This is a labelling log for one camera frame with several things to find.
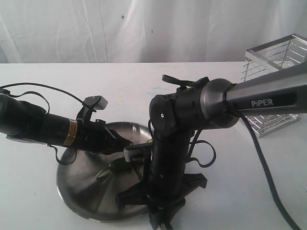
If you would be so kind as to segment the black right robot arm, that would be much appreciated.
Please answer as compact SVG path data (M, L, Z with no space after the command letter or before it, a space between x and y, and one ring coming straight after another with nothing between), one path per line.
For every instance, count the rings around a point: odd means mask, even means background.
M226 79L178 80L168 75L164 82L177 85L172 94L156 95L150 102L148 128L152 142L129 146L131 162L143 157L140 181L116 195L119 209L147 206L153 229L172 229L171 220L185 205L185 198L198 187L205 188L203 174L186 174L194 161L192 151L206 129L224 129L249 115L281 115L307 111L307 65L299 64L258 78L232 83Z

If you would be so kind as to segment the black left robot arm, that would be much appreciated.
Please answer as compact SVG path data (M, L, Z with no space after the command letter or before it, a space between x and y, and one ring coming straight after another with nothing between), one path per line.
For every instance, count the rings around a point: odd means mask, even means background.
M0 131L15 140L46 143L109 155L131 144L104 120L91 121L93 109L107 104L102 96L88 97L76 119L48 113L44 108L8 95L0 96Z

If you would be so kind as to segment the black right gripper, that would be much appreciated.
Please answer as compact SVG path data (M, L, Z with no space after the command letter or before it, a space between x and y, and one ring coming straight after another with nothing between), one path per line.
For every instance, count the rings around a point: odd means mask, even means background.
M185 205L177 202L196 188L207 185L203 174L185 174L191 137L192 134L168 137L154 134L148 178L116 194L117 208L147 205L152 228L172 228L173 217Z

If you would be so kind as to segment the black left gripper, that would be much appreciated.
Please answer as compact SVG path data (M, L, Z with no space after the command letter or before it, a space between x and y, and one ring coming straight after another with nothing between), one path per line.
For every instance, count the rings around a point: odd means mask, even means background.
M116 153L123 151L132 141L122 137L115 130L106 128L104 120L83 122L77 119L77 134L74 149L92 153Z

